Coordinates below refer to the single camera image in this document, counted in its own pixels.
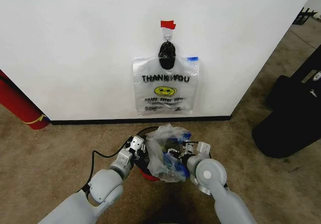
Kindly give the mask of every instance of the black bag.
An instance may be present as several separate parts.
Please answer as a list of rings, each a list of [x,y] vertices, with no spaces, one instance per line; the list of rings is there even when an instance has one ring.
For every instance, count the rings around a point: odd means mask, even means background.
[[[301,81],[321,70],[321,46],[291,77],[280,76],[267,103],[274,111],[252,132],[266,156],[288,157],[321,138],[321,79]]]

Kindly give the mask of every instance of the red tape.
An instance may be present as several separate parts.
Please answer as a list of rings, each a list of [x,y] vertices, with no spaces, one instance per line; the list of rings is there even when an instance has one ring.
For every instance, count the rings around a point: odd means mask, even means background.
[[[160,27],[165,27],[168,29],[175,29],[176,24],[174,24],[174,21],[160,21]]]

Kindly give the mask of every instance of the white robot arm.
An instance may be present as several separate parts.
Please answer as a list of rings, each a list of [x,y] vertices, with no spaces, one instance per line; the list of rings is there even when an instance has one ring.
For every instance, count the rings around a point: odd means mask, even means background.
[[[194,143],[186,143],[186,165],[191,181],[207,195],[215,199],[215,212],[222,224],[255,224],[252,214],[244,201],[226,186],[227,174],[217,160],[209,159],[211,146],[199,142],[198,155],[194,155]]]
[[[98,171],[82,189],[65,199],[39,224],[94,224],[99,216],[123,193],[123,180],[133,167],[131,158],[141,147],[144,139],[135,136],[128,149],[122,149],[108,170]],[[88,201],[89,192],[99,204]]]
[[[135,136],[130,147],[122,149],[109,169],[98,171],[81,190],[72,194],[50,212],[40,224],[94,224],[99,216],[111,206],[123,193],[123,180],[133,167],[131,159],[143,146],[144,139]],[[222,224],[256,223],[243,200],[234,192],[225,188],[226,171],[218,161],[209,159],[210,145],[199,142],[198,155],[193,153],[194,145],[186,143],[186,166],[191,181],[198,188],[215,199],[215,211]],[[88,194],[99,204],[93,206]]]

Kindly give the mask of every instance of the blue tape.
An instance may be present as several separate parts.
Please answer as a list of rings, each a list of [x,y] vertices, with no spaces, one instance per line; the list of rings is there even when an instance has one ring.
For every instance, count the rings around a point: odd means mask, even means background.
[[[198,61],[199,57],[188,57],[187,60],[189,60],[189,61]]]

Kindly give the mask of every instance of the yellow strap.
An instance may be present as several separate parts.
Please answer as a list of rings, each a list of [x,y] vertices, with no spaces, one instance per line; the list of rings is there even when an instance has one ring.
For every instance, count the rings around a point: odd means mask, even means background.
[[[38,122],[38,121],[41,121],[44,117],[47,117],[45,116],[44,114],[42,114],[39,118],[37,118],[36,120],[32,121],[32,122],[24,122],[25,124],[27,125],[31,125],[31,124],[34,124],[35,122]]]

